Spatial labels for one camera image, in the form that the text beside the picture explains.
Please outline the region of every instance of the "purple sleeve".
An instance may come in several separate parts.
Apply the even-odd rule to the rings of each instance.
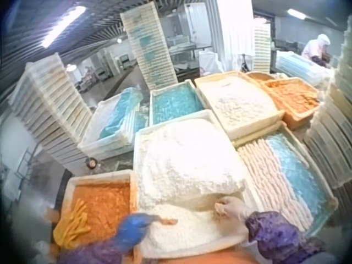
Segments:
[[[58,264],[121,264],[122,254],[110,240],[60,254]]]
[[[325,250],[320,240],[306,239],[278,212],[254,212],[245,224],[249,230],[249,242],[257,241],[259,253],[273,264],[302,263]]]

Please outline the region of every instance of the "metal ceiling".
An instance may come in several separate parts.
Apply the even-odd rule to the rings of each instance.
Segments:
[[[1,97],[9,94],[21,76],[25,63],[34,62],[58,52],[65,64],[108,45],[111,39],[124,34],[120,13],[154,1],[161,14],[184,3],[206,0],[18,0],[12,22],[2,39]],[[343,0],[252,0],[254,8],[275,15],[287,15],[288,8],[306,13],[310,19],[333,27],[325,17],[345,26],[348,4]],[[84,6],[86,12],[68,26],[45,49],[42,40],[74,6]]]

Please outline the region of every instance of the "orange breaded food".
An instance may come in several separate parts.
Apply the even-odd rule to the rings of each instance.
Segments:
[[[72,206],[78,200],[86,204],[90,231],[77,237],[79,245],[106,240],[116,234],[120,221],[130,213],[130,184],[113,183],[79,185],[73,194]]]
[[[319,105],[317,92],[307,85],[298,83],[280,84],[278,82],[271,84],[268,88],[297,113],[307,112]]]

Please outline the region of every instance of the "blue glove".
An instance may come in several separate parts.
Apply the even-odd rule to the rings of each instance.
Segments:
[[[145,213],[131,214],[121,222],[112,240],[120,252],[126,253],[141,243],[147,234],[149,225],[157,220],[157,216]]]

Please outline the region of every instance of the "stack of white crates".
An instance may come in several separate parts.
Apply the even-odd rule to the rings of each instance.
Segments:
[[[154,2],[121,14],[130,45],[150,90],[177,84]]]
[[[92,113],[57,53],[27,63],[9,104],[47,153],[73,174],[82,172],[86,155],[77,145]]]
[[[352,16],[345,32],[345,43],[338,69],[327,90],[326,98],[316,112],[304,142],[321,167],[339,209],[336,225],[350,223],[352,218]]]
[[[271,33],[270,24],[258,24],[254,27],[255,59],[253,70],[270,72],[271,61]]]

